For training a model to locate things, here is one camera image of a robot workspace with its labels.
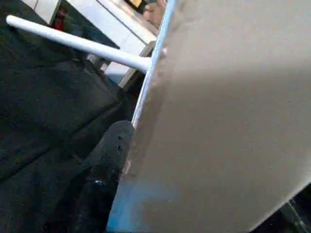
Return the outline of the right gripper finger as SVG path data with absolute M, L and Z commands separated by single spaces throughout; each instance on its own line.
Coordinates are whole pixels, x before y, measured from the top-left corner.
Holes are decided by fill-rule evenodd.
M 68 232 L 105 231 L 134 131 L 130 121 L 117 121 L 92 151 L 95 161 L 83 184 Z

